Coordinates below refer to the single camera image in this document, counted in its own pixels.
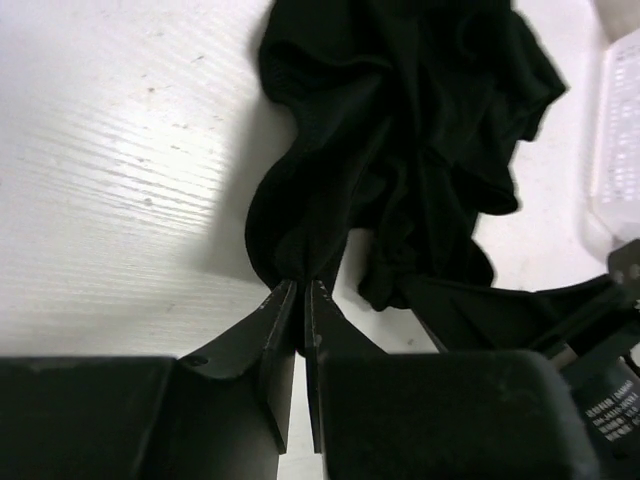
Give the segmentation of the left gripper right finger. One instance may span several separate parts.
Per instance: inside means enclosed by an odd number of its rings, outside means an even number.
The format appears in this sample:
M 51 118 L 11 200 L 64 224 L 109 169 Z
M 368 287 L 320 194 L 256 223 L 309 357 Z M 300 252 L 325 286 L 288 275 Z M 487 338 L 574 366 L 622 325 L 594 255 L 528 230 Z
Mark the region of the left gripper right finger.
M 313 280 L 304 296 L 304 358 L 307 399 L 315 453 L 322 453 L 320 365 L 329 356 L 371 357 L 386 352 L 350 322 L 320 280 Z

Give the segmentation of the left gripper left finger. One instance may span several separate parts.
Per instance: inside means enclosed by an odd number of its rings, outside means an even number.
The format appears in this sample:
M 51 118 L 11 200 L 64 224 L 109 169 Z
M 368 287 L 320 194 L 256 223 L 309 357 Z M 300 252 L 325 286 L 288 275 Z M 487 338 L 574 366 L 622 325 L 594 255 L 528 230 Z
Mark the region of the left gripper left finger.
M 215 382 L 248 378 L 280 454 L 287 451 L 293 357 L 291 313 L 296 284 L 282 281 L 247 317 L 180 363 Z

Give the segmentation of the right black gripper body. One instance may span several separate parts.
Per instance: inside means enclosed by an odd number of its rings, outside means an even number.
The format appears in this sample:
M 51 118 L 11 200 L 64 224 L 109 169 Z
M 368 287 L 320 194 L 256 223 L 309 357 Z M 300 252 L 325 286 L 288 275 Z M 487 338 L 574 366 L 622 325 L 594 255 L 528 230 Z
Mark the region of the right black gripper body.
M 545 350 L 571 387 L 604 470 L 639 468 L 639 244 L 618 246 L 607 273 L 544 293 Z

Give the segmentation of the black tank top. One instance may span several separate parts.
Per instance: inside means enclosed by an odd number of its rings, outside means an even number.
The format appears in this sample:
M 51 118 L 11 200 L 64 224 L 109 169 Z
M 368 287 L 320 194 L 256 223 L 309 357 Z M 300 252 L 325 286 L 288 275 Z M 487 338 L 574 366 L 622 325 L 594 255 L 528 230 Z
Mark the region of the black tank top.
M 259 184 L 246 249 L 268 286 L 335 284 L 349 233 L 373 239 L 360 295 L 417 312 L 449 349 L 575 348 L 617 325 L 607 276 L 493 287 L 482 214 L 519 206 L 510 161 L 564 83 L 508 1 L 278 1 L 259 50 L 265 94 L 298 133 Z

